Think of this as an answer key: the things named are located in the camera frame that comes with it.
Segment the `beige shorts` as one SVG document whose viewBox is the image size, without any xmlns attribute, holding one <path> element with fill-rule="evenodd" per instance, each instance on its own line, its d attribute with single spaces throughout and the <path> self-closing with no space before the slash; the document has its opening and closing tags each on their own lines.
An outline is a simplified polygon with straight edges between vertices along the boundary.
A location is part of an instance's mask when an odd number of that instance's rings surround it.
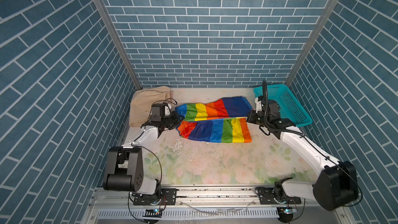
<svg viewBox="0 0 398 224">
<path fill-rule="evenodd" d="M 166 86 L 142 89 L 134 93 L 130 103 L 129 126 L 140 127 L 148 119 L 151 105 L 171 97 L 171 89 Z"/>
</svg>

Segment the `red shorts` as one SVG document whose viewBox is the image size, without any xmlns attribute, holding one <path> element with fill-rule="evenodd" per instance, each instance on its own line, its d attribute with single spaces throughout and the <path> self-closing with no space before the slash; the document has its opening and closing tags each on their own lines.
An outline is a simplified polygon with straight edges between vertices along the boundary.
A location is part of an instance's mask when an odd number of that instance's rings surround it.
<svg viewBox="0 0 398 224">
<path fill-rule="evenodd" d="M 175 108 L 184 119 L 177 128 L 183 138 L 210 143 L 250 143 L 247 115 L 253 110 L 245 97 L 188 103 Z"/>
</svg>

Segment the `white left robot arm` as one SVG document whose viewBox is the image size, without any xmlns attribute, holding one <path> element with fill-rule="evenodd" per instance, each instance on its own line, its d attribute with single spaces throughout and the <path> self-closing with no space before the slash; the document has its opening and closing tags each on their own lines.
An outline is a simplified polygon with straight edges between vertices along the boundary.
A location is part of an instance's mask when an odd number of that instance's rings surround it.
<svg viewBox="0 0 398 224">
<path fill-rule="evenodd" d="M 183 120 L 176 111 L 165 117 L 150 117 L 141 132 L 122 146 L 113 146 L 107 154 L 102 186 L 105 190 L 161 196 L 162 179 L 151 179 L 144 173 L 143 150 L 163 131 L 175 129 Z"/>
</svg>

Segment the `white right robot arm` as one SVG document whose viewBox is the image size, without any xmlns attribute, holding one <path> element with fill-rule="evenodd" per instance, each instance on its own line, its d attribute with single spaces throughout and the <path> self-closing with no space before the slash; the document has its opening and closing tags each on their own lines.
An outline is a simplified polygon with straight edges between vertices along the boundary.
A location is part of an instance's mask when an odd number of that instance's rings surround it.
<svg viewBox="0 0 398 224">
<path fill-rule="evenodd" d="M 353 202 L 359 199 L 361 190 L 354 165 L 349 161 L 341 162 L 322 150 L 291 120 L 269 120 L 263 112 L 251 111 L 247 122 L 257 124 L 260 129 L 266 128 L 269 134 L 290 146 L 317 175 L 313 182 L 294 181 L 292 178 L 277 181 L 274 186 L 277 202 L 297 197 L 317 201 L 321 207 L 332 211 L 341 206 L 353 206 Z"/>
</svg>

